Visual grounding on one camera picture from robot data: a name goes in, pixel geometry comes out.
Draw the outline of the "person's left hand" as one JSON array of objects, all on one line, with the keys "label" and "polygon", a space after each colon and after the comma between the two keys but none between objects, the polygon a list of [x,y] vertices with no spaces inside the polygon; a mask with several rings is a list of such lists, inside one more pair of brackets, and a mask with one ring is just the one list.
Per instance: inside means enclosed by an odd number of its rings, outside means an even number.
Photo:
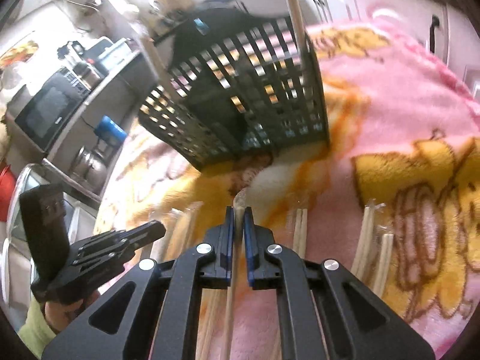
[{"label": "person's left hand", "polygon": [[44,316],[50,329],[58,334],[76,319],[86,308],[91,306],[100,297],[99,291],[93,291],[85,299],[69,305],[55,301],[48,301],[44,305]]}]

